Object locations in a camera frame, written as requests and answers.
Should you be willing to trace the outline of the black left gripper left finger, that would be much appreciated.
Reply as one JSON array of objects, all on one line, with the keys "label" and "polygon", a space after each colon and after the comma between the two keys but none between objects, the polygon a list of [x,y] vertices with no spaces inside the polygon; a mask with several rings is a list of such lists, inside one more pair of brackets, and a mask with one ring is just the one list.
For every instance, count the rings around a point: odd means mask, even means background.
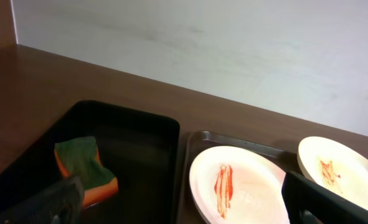
[{"label": "black left gripper left finger", "polygon": [[72,176],[0,212],[0,223],[78,223],[84,196],[80,178]]}]

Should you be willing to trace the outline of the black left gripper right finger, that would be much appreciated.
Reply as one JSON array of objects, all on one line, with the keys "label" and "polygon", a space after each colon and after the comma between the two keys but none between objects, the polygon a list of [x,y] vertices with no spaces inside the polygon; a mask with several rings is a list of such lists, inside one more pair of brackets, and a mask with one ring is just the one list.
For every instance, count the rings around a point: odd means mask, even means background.
[{"label": "black left gripper right finger", "polygon": [[296,172],[286,173],[281,194],[290,223],[368,224],[367,210]]}]

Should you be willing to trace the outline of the green and orange sponge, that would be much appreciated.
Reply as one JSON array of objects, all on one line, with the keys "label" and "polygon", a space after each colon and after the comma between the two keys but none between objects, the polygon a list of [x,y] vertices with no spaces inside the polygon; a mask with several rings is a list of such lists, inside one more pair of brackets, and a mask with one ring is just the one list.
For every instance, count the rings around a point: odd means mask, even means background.
[{"label": "green and orange sponge", "polygon": [[118,179],[101,163],[95,137],[58,142],[54,145],[54,156],[63,177],[80,178],[84,188],[83,208],[117,194]]}]

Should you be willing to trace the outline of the white plate with ketchup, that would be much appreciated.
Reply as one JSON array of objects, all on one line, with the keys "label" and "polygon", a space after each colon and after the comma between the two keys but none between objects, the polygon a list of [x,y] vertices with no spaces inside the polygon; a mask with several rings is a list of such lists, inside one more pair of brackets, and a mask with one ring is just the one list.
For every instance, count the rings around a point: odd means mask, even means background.
[{"label": "white plate with ketchup", "polygon": [[289,223],[285,171],[254,152],[216,146],[193,160],[189,185],[206,223]]}]

